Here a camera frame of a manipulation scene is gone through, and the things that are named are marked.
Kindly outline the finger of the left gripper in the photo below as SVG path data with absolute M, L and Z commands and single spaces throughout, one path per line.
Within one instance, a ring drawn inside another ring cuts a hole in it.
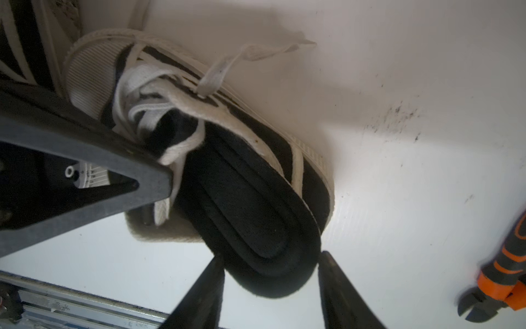
M 172 174 L 41 86 L 1 82 L 1 255 L 171 194 Z

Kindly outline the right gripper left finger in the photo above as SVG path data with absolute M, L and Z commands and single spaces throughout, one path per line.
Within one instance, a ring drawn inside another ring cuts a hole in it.
M 220 328 L 224 284 L 224 259 L 215 256 L 159 329 Z

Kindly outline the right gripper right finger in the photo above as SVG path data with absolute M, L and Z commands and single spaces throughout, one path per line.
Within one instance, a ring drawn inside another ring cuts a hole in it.
M 385 329 L 328 251 L 321 252 L 318 278 L 326 329 Z

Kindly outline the black white sneaker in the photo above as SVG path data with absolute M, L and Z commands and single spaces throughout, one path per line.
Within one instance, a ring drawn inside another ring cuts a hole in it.
M 1 0 L 1 79 L 63 96 L 62 63 L 81 35 L 79 1 Z
M 158 156 L 174 174 L 171 196 L 154 206 L 156 226 L 181 193 L 192 153 L 219 127 L 234 135 L 250 155 L 277 174 L 299 196 L 320 230 L 334 210 L 334 183 L 325 160 L 304 142 L 273 127 L 245 104 L 224 81 L 241 62 L 257 62 L 311 47 L 243 45 L 207 65 L 172 42 L 132 29 L 107 29 L 76 41 L 64 60 L 62 82 L 74 106 L 133 143 L 145 145 L 170 114 L 191 124 L 181 141 L 171 141 Z

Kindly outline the black insole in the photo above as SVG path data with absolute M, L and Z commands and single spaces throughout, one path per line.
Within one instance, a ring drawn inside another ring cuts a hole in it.
M 314 215 L 289 182 L 240 137 L 209 123 L 186 161 L 178 202 L 205 244 L 251 293 L 289 296 L 321 251 Z

